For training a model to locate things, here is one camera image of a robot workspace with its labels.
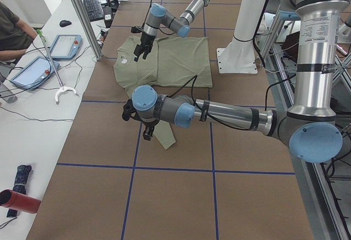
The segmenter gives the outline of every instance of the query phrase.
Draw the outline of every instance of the gray shirt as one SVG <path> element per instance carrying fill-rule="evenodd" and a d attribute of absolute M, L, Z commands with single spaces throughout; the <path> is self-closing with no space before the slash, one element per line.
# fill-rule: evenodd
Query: gray shirt
<path fill-rule="evenodd" d="M 0 51 L 26 49 L 32 43 L 33 39 L 15 25 L 19 20 L 0 2 Z"/>

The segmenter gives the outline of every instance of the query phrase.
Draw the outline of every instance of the white pole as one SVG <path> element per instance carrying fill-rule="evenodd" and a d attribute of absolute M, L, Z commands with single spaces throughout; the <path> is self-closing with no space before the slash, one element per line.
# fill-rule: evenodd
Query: white pole
<path fill-rule="evenodd" d="M 219 73 L 257 73 L 252 40 L 265 0 L 242 0 L 233 40 L 217 49 Z"/>

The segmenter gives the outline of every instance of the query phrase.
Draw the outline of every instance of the keyboard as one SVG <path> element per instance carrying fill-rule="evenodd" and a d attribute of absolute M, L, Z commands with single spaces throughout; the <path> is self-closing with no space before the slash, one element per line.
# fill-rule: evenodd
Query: keyboard
<path fill-rule="evenodd" d="M 83 0 L 84 7 L 88 13 L 90 22 L 104 18 L 103 9 L 99 0 Z"/>

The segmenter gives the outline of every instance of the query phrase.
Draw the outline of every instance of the robotic arm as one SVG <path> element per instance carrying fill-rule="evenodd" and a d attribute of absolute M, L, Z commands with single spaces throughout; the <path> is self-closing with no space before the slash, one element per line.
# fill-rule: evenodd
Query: robotic arm
<path fill-rule="evenodd" d="M 200 121 L 208 119 L 279 139 L 293 155 L 304 161 L 329 160 L 342 147 L 342 136 L 334 126 L 336 115 L 330 109 L 330 98 L 339 16 L 349 4 L 350 0 L 281 1 L 281 9 L 287 13 L 296 11 L 301 17 L 295 102 L 287 112 L 258 111 L 187 96 L 171 99 L 144 85 L 134 91 L 124 107 L 123 118 L 142 121 L 146 125 L 144 138 L 147 139 L 151 139 L 159 120 L 189 127 L 194 117 Z"/>
<path fill-rule="evenodd" d="M 134 50 L 134 61 L 138 61 L 142 53 L 143 59 L 152 50 L 152 45 L 157 36 L 160 25 L 163 24 L 181 37 L 186 37 L 190 31 L 189 25 L 194 21 L 195 17 L 207 6 L 210 0 L 193 0 L 186 8 L 180 18 L 173 16 L 167 9 L 157 3 L 151 7 L 150 14 L 148 15 L 143 28 L 132 29 L 133 33 L 142 32 L 141 44 L 138 44 Z"/>

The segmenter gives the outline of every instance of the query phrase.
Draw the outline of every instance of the person's arm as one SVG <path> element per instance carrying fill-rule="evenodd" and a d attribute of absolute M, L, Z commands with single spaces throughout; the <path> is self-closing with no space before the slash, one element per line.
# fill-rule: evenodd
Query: person's arm
<path fill-rule="evenodd" d="M 28 36 L 34 39 L 37 36 L 37 32 L 29 26 L 25 21 L 19 20 L 16 24 L 17 27 L 21 28 Z"/>
<path fill-rule="evenodd" d="M 25 54 L 26 51 L 27 49 L 0 51 L 0 60 L 6 61 L 15 58 L 20 58 Z"/>

